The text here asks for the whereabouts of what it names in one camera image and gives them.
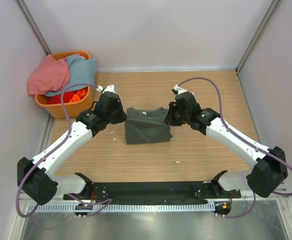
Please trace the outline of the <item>dark grey t shirt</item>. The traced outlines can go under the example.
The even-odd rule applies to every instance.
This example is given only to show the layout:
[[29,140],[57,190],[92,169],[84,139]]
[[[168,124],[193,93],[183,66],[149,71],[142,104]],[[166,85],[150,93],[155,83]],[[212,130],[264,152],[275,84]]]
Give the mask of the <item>dark grey t shirt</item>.
[[124,123],[126,144],[169,142],[173,135],[170,126],[164,122],[168,111],[168,109],[162,107],[155,110],[127,108],[127,119]]

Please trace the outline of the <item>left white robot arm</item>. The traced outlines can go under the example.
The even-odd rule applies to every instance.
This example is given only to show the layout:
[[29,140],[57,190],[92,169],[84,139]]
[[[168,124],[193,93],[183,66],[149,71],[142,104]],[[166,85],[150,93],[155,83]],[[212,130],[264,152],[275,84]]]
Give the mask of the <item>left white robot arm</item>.
[[17,163],[18,192],[26,193],[40,206],[66,194],[87,200],[93,192],[93,183],[88,177],[79,172],[70,176],[56,176],[55,173],[80,146],[103,131],[108,124],[123,123],[126,119],[115,86],[107,86],[94,110],[81,112],[70,129],[46,150],[32,159],[23,157]]

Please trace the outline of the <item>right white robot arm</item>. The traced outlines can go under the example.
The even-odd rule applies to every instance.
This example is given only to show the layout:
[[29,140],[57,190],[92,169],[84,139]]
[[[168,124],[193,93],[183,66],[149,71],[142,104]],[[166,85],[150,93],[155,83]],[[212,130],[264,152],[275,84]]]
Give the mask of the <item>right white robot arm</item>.
[[202,133],[228,147],[249,167],[248,171],[222,171],[211,192],[223,198],[232,190],[252,190],[260,197],[267,198],[287,178],[287,167],[271,156],[286,160],[284,151],[273,149],[255,142],[231,125],[222,121],[219,113],[211,108],[201,108],[194,95],[185,89],[174,90],[175,100],[169,103],[164,122],[170,126],[187,124],[191,129]]

